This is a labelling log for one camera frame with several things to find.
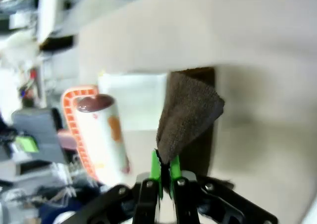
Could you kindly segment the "lint roller with orange frame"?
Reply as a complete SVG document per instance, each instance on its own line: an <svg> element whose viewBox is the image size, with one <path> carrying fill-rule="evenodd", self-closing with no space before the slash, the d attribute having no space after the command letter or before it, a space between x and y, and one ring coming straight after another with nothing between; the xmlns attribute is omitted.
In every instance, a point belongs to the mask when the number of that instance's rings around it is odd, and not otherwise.
<svg viewBox="0 0 317 224"><path fill-rule="evenodd" d="M129 178L127 156L114 97L95 85L67 89L61 105L76 150L88 175L109 186Z"/></svg>

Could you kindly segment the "brown terry cloth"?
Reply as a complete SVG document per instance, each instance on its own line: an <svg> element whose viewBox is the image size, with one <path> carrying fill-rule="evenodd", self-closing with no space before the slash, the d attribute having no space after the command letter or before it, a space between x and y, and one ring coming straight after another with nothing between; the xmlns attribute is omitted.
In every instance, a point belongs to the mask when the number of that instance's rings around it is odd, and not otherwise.
<svg viewBox="0 0 317 224"><path fill-rule="evenodd" d="M207 175L211 164L213 126L224 100L215 89L216 71L201 67L171 72L157 131L163 164L174 158L182 170Z"/></svg>

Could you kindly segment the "white folded roller stand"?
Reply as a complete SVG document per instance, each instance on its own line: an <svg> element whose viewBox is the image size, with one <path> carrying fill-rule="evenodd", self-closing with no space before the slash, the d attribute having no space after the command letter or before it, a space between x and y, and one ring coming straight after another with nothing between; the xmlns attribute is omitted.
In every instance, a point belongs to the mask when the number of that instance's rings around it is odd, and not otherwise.
<svg viewBox="0 0 317 224"><path fill-rule="evenodd" d="M123 130L156 130L166 79L166 73L104 73L98 77L98 88L116 99Z"/></svg>

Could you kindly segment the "green flat object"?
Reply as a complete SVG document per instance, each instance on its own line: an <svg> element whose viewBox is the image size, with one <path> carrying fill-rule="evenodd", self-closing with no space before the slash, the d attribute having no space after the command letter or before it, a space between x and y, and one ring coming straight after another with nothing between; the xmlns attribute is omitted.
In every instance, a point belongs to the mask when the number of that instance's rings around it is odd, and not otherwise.
<svg viewBox="0 0 317 224"><path fill-rule="evenodd" d="M16 136L15 142L20 145L24 152L38 153L39 148L36 141L31 136Z"/></svg>

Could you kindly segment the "grey box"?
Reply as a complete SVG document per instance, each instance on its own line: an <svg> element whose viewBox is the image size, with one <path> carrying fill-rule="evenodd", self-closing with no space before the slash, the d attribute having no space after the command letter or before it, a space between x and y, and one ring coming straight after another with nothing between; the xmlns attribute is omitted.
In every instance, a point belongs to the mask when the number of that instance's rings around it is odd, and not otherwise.
<svg viewBox="0 0 317 224"><path fill-rule="evenodd" d="M34 138L38 151L29 155L34 160L54 163L66 163L67 158L60 145L57 131L62 121L57 109L27 108L15 111L11 115L13 127Z"/></svg>

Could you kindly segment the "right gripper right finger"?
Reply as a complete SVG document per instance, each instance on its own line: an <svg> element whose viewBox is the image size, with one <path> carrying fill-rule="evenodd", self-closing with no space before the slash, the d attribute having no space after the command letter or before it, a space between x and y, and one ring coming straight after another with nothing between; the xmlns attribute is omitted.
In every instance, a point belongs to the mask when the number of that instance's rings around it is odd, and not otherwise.
<svg viewBox="0 0 317 224"><path fill-rule="evenodd" d="M276 216L224 182L181 170L178 157L170 162L169 173L177 224L201 224L199 216L216 224L278 224Z"/></svg>

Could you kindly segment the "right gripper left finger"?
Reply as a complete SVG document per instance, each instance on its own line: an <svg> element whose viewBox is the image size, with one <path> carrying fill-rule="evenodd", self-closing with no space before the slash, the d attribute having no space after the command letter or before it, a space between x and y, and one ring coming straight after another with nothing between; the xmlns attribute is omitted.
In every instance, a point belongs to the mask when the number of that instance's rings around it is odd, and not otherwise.
<svg viewBox="0 0 317 224"><path fill-rule="evenodd" d="M114 186L71 216L71 224L156 224L162 197L161 164L158 151L151 155L151 170L133 187Z"/></svg>

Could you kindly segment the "white upright panel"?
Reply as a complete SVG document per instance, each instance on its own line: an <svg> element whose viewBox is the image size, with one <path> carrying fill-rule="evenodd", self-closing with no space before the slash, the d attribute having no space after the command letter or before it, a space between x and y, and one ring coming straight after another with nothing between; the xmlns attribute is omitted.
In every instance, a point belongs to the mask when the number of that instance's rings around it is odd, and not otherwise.
<svg viewBox="0 0 317 224"><path fill-rule="evenodd" d="M40 45L60 27L63 7L64 0L39 0L37 41Z"/></svg>

